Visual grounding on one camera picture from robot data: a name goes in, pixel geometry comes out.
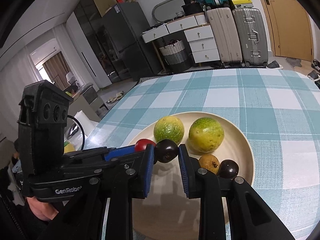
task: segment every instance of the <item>red tomato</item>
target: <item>red tomato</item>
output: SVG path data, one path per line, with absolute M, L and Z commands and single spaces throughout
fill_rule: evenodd
M 147 144 L 152 144 L 156 146 L 156 143 L 149 139 L 140 139 L 139 141 L 136 142 L 136 145 L 134 146 L 134 151 L 135 152 L 144 151 L 147 147 Z

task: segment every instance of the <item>refrigerator label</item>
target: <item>refrigerator label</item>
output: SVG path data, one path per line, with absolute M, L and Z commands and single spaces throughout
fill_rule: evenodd
M 117 13 L 120 12 L 120 9 L 119 9 L 119 7 L 117 5 L 115 6 L 115 10 L 116 10 Z

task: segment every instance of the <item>human hand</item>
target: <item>human hand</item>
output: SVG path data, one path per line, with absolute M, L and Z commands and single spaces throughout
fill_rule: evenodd
M 50 203 L 37 200 L 36 197 L 27 197 L 27 201 L 32 213 L 43 221 L 50 221 L 58 214 L 58 211 Z

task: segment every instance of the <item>curtain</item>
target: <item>curtain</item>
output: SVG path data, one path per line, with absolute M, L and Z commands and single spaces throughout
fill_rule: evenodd
M 53 57 L 49 58 L 45 63 L 43 63 L 43 68 L 48 74 L 51 81 L 55 81 L 57 87 L 64 90 L 69 86 L 66 75 L 70 72 L 70 68 L 62 52 L 57 53 Z
M 19 103 L 25 86 L 42 80 L 26 47 L 0 71 L 0 130 L 10 141 L 18 138 Z
M 76 51 L 76 48 L 73 46 L 65 24 L 63 23 L 54 27 L 52 31 L 64 58 L 66 59 L 71 71 L 75 75 L 75 78 L 80 83 L 80 85 L 92 83 L 95 90 L 98 90 L 99 88 L 97 84 L 82 62 L 78 52 Z

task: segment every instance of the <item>wooden door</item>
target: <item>wooden door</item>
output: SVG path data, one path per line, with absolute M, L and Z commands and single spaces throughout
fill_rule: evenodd
M 275 56 L 312 60 L 309 15 L 297 0 L 261 0 Z

